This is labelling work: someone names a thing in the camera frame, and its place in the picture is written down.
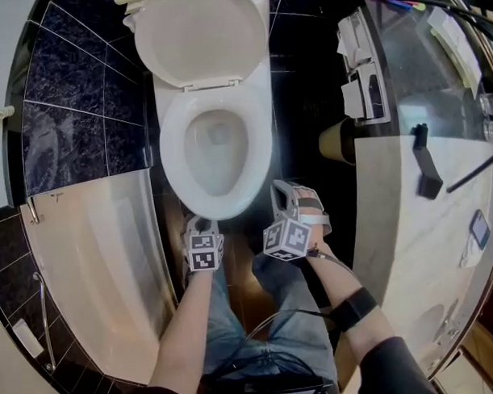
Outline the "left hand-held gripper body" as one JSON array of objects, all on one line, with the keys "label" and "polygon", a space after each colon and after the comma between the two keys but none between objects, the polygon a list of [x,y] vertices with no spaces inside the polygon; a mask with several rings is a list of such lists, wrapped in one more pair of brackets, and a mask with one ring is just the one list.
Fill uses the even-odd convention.
[{"label": "left hand-held gripper body", "polygon": [[191,272],[218,270],[224,255],[224,235],[209,234],[208,222],[199,221],[199,234],[184,235],[186,260]]}]

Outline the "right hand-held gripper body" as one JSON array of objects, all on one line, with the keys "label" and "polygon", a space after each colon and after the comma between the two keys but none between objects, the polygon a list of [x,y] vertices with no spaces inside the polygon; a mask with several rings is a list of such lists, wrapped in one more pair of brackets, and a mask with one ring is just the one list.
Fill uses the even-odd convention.
[{"label": "right hand-held gripper body", "polygon": [[309,249],[312,218],[297,207],[273,208],[274,222],[263,231],[263,253],[281,261],[305,258]]}]

